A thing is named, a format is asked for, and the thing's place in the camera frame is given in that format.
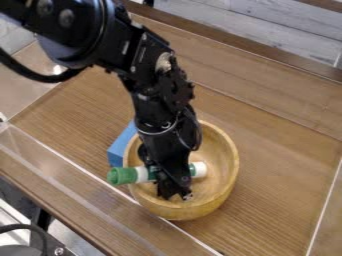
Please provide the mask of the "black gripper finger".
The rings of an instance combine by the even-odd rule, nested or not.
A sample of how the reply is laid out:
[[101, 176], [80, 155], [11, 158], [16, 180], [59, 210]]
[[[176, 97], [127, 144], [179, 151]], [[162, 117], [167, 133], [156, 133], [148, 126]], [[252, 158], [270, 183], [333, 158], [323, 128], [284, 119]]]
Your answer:
[[168, 200], [174, 195], [184, 199], [191, 194], [190, 181], [174, 181], [164, 172], [156, 174], [158, 196]]

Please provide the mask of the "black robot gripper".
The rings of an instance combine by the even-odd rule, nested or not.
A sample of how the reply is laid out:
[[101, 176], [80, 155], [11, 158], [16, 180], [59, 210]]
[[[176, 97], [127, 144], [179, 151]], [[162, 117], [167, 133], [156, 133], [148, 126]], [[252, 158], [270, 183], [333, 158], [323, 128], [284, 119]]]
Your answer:
[[131, 74], [120, 79], [133, 103], [139, 159], [147, 168], [158, 167], [174, 181], [183, 182], [191, 179], [188, 158], [200, 146], [202, 131], [191, 107], [194, 84], [172, 51], [143, 46]]

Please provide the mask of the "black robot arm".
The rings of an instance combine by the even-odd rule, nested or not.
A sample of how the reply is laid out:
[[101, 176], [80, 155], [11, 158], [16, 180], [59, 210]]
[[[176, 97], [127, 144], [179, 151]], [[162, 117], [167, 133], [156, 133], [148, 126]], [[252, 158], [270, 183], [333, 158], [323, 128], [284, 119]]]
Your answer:
[[43, 75], [0, 48], [0, 64], [13, 72], [43, 83], [64, 82], [91, 66], [117, 75], [135, 109], [139, 157], [156, 169], [158, 195], [188, 199], [188, 158], [202, 127], [190, 104], [194, 84], [168, 41], [131, 19], [119, 0], [0, 0], [0, 15], [39, 36], [47, 56], [65, 67]]

